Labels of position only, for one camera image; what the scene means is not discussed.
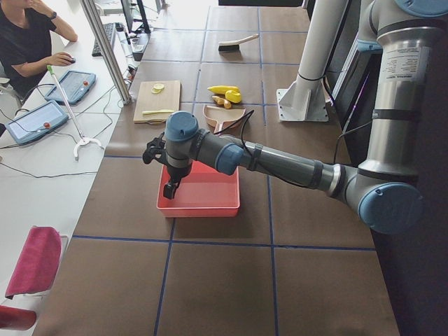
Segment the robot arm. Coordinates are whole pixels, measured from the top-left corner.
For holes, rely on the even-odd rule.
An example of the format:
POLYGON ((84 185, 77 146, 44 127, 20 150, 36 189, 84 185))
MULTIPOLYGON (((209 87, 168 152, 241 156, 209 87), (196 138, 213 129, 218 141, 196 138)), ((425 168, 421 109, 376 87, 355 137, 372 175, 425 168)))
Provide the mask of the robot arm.
POLYGON ((166 123, 164 154, 171 199, 193 161, 233 174, 245 167, 303 188, 322 190, 351 207, 369 228, 402 232, 421 217, 414 144, 431 50, 447 29, 446 1, 363 1, 357 48, 381 54, 366 159, 357 167, 324 164, 242 138, 201 129, 179 111, 166 123))

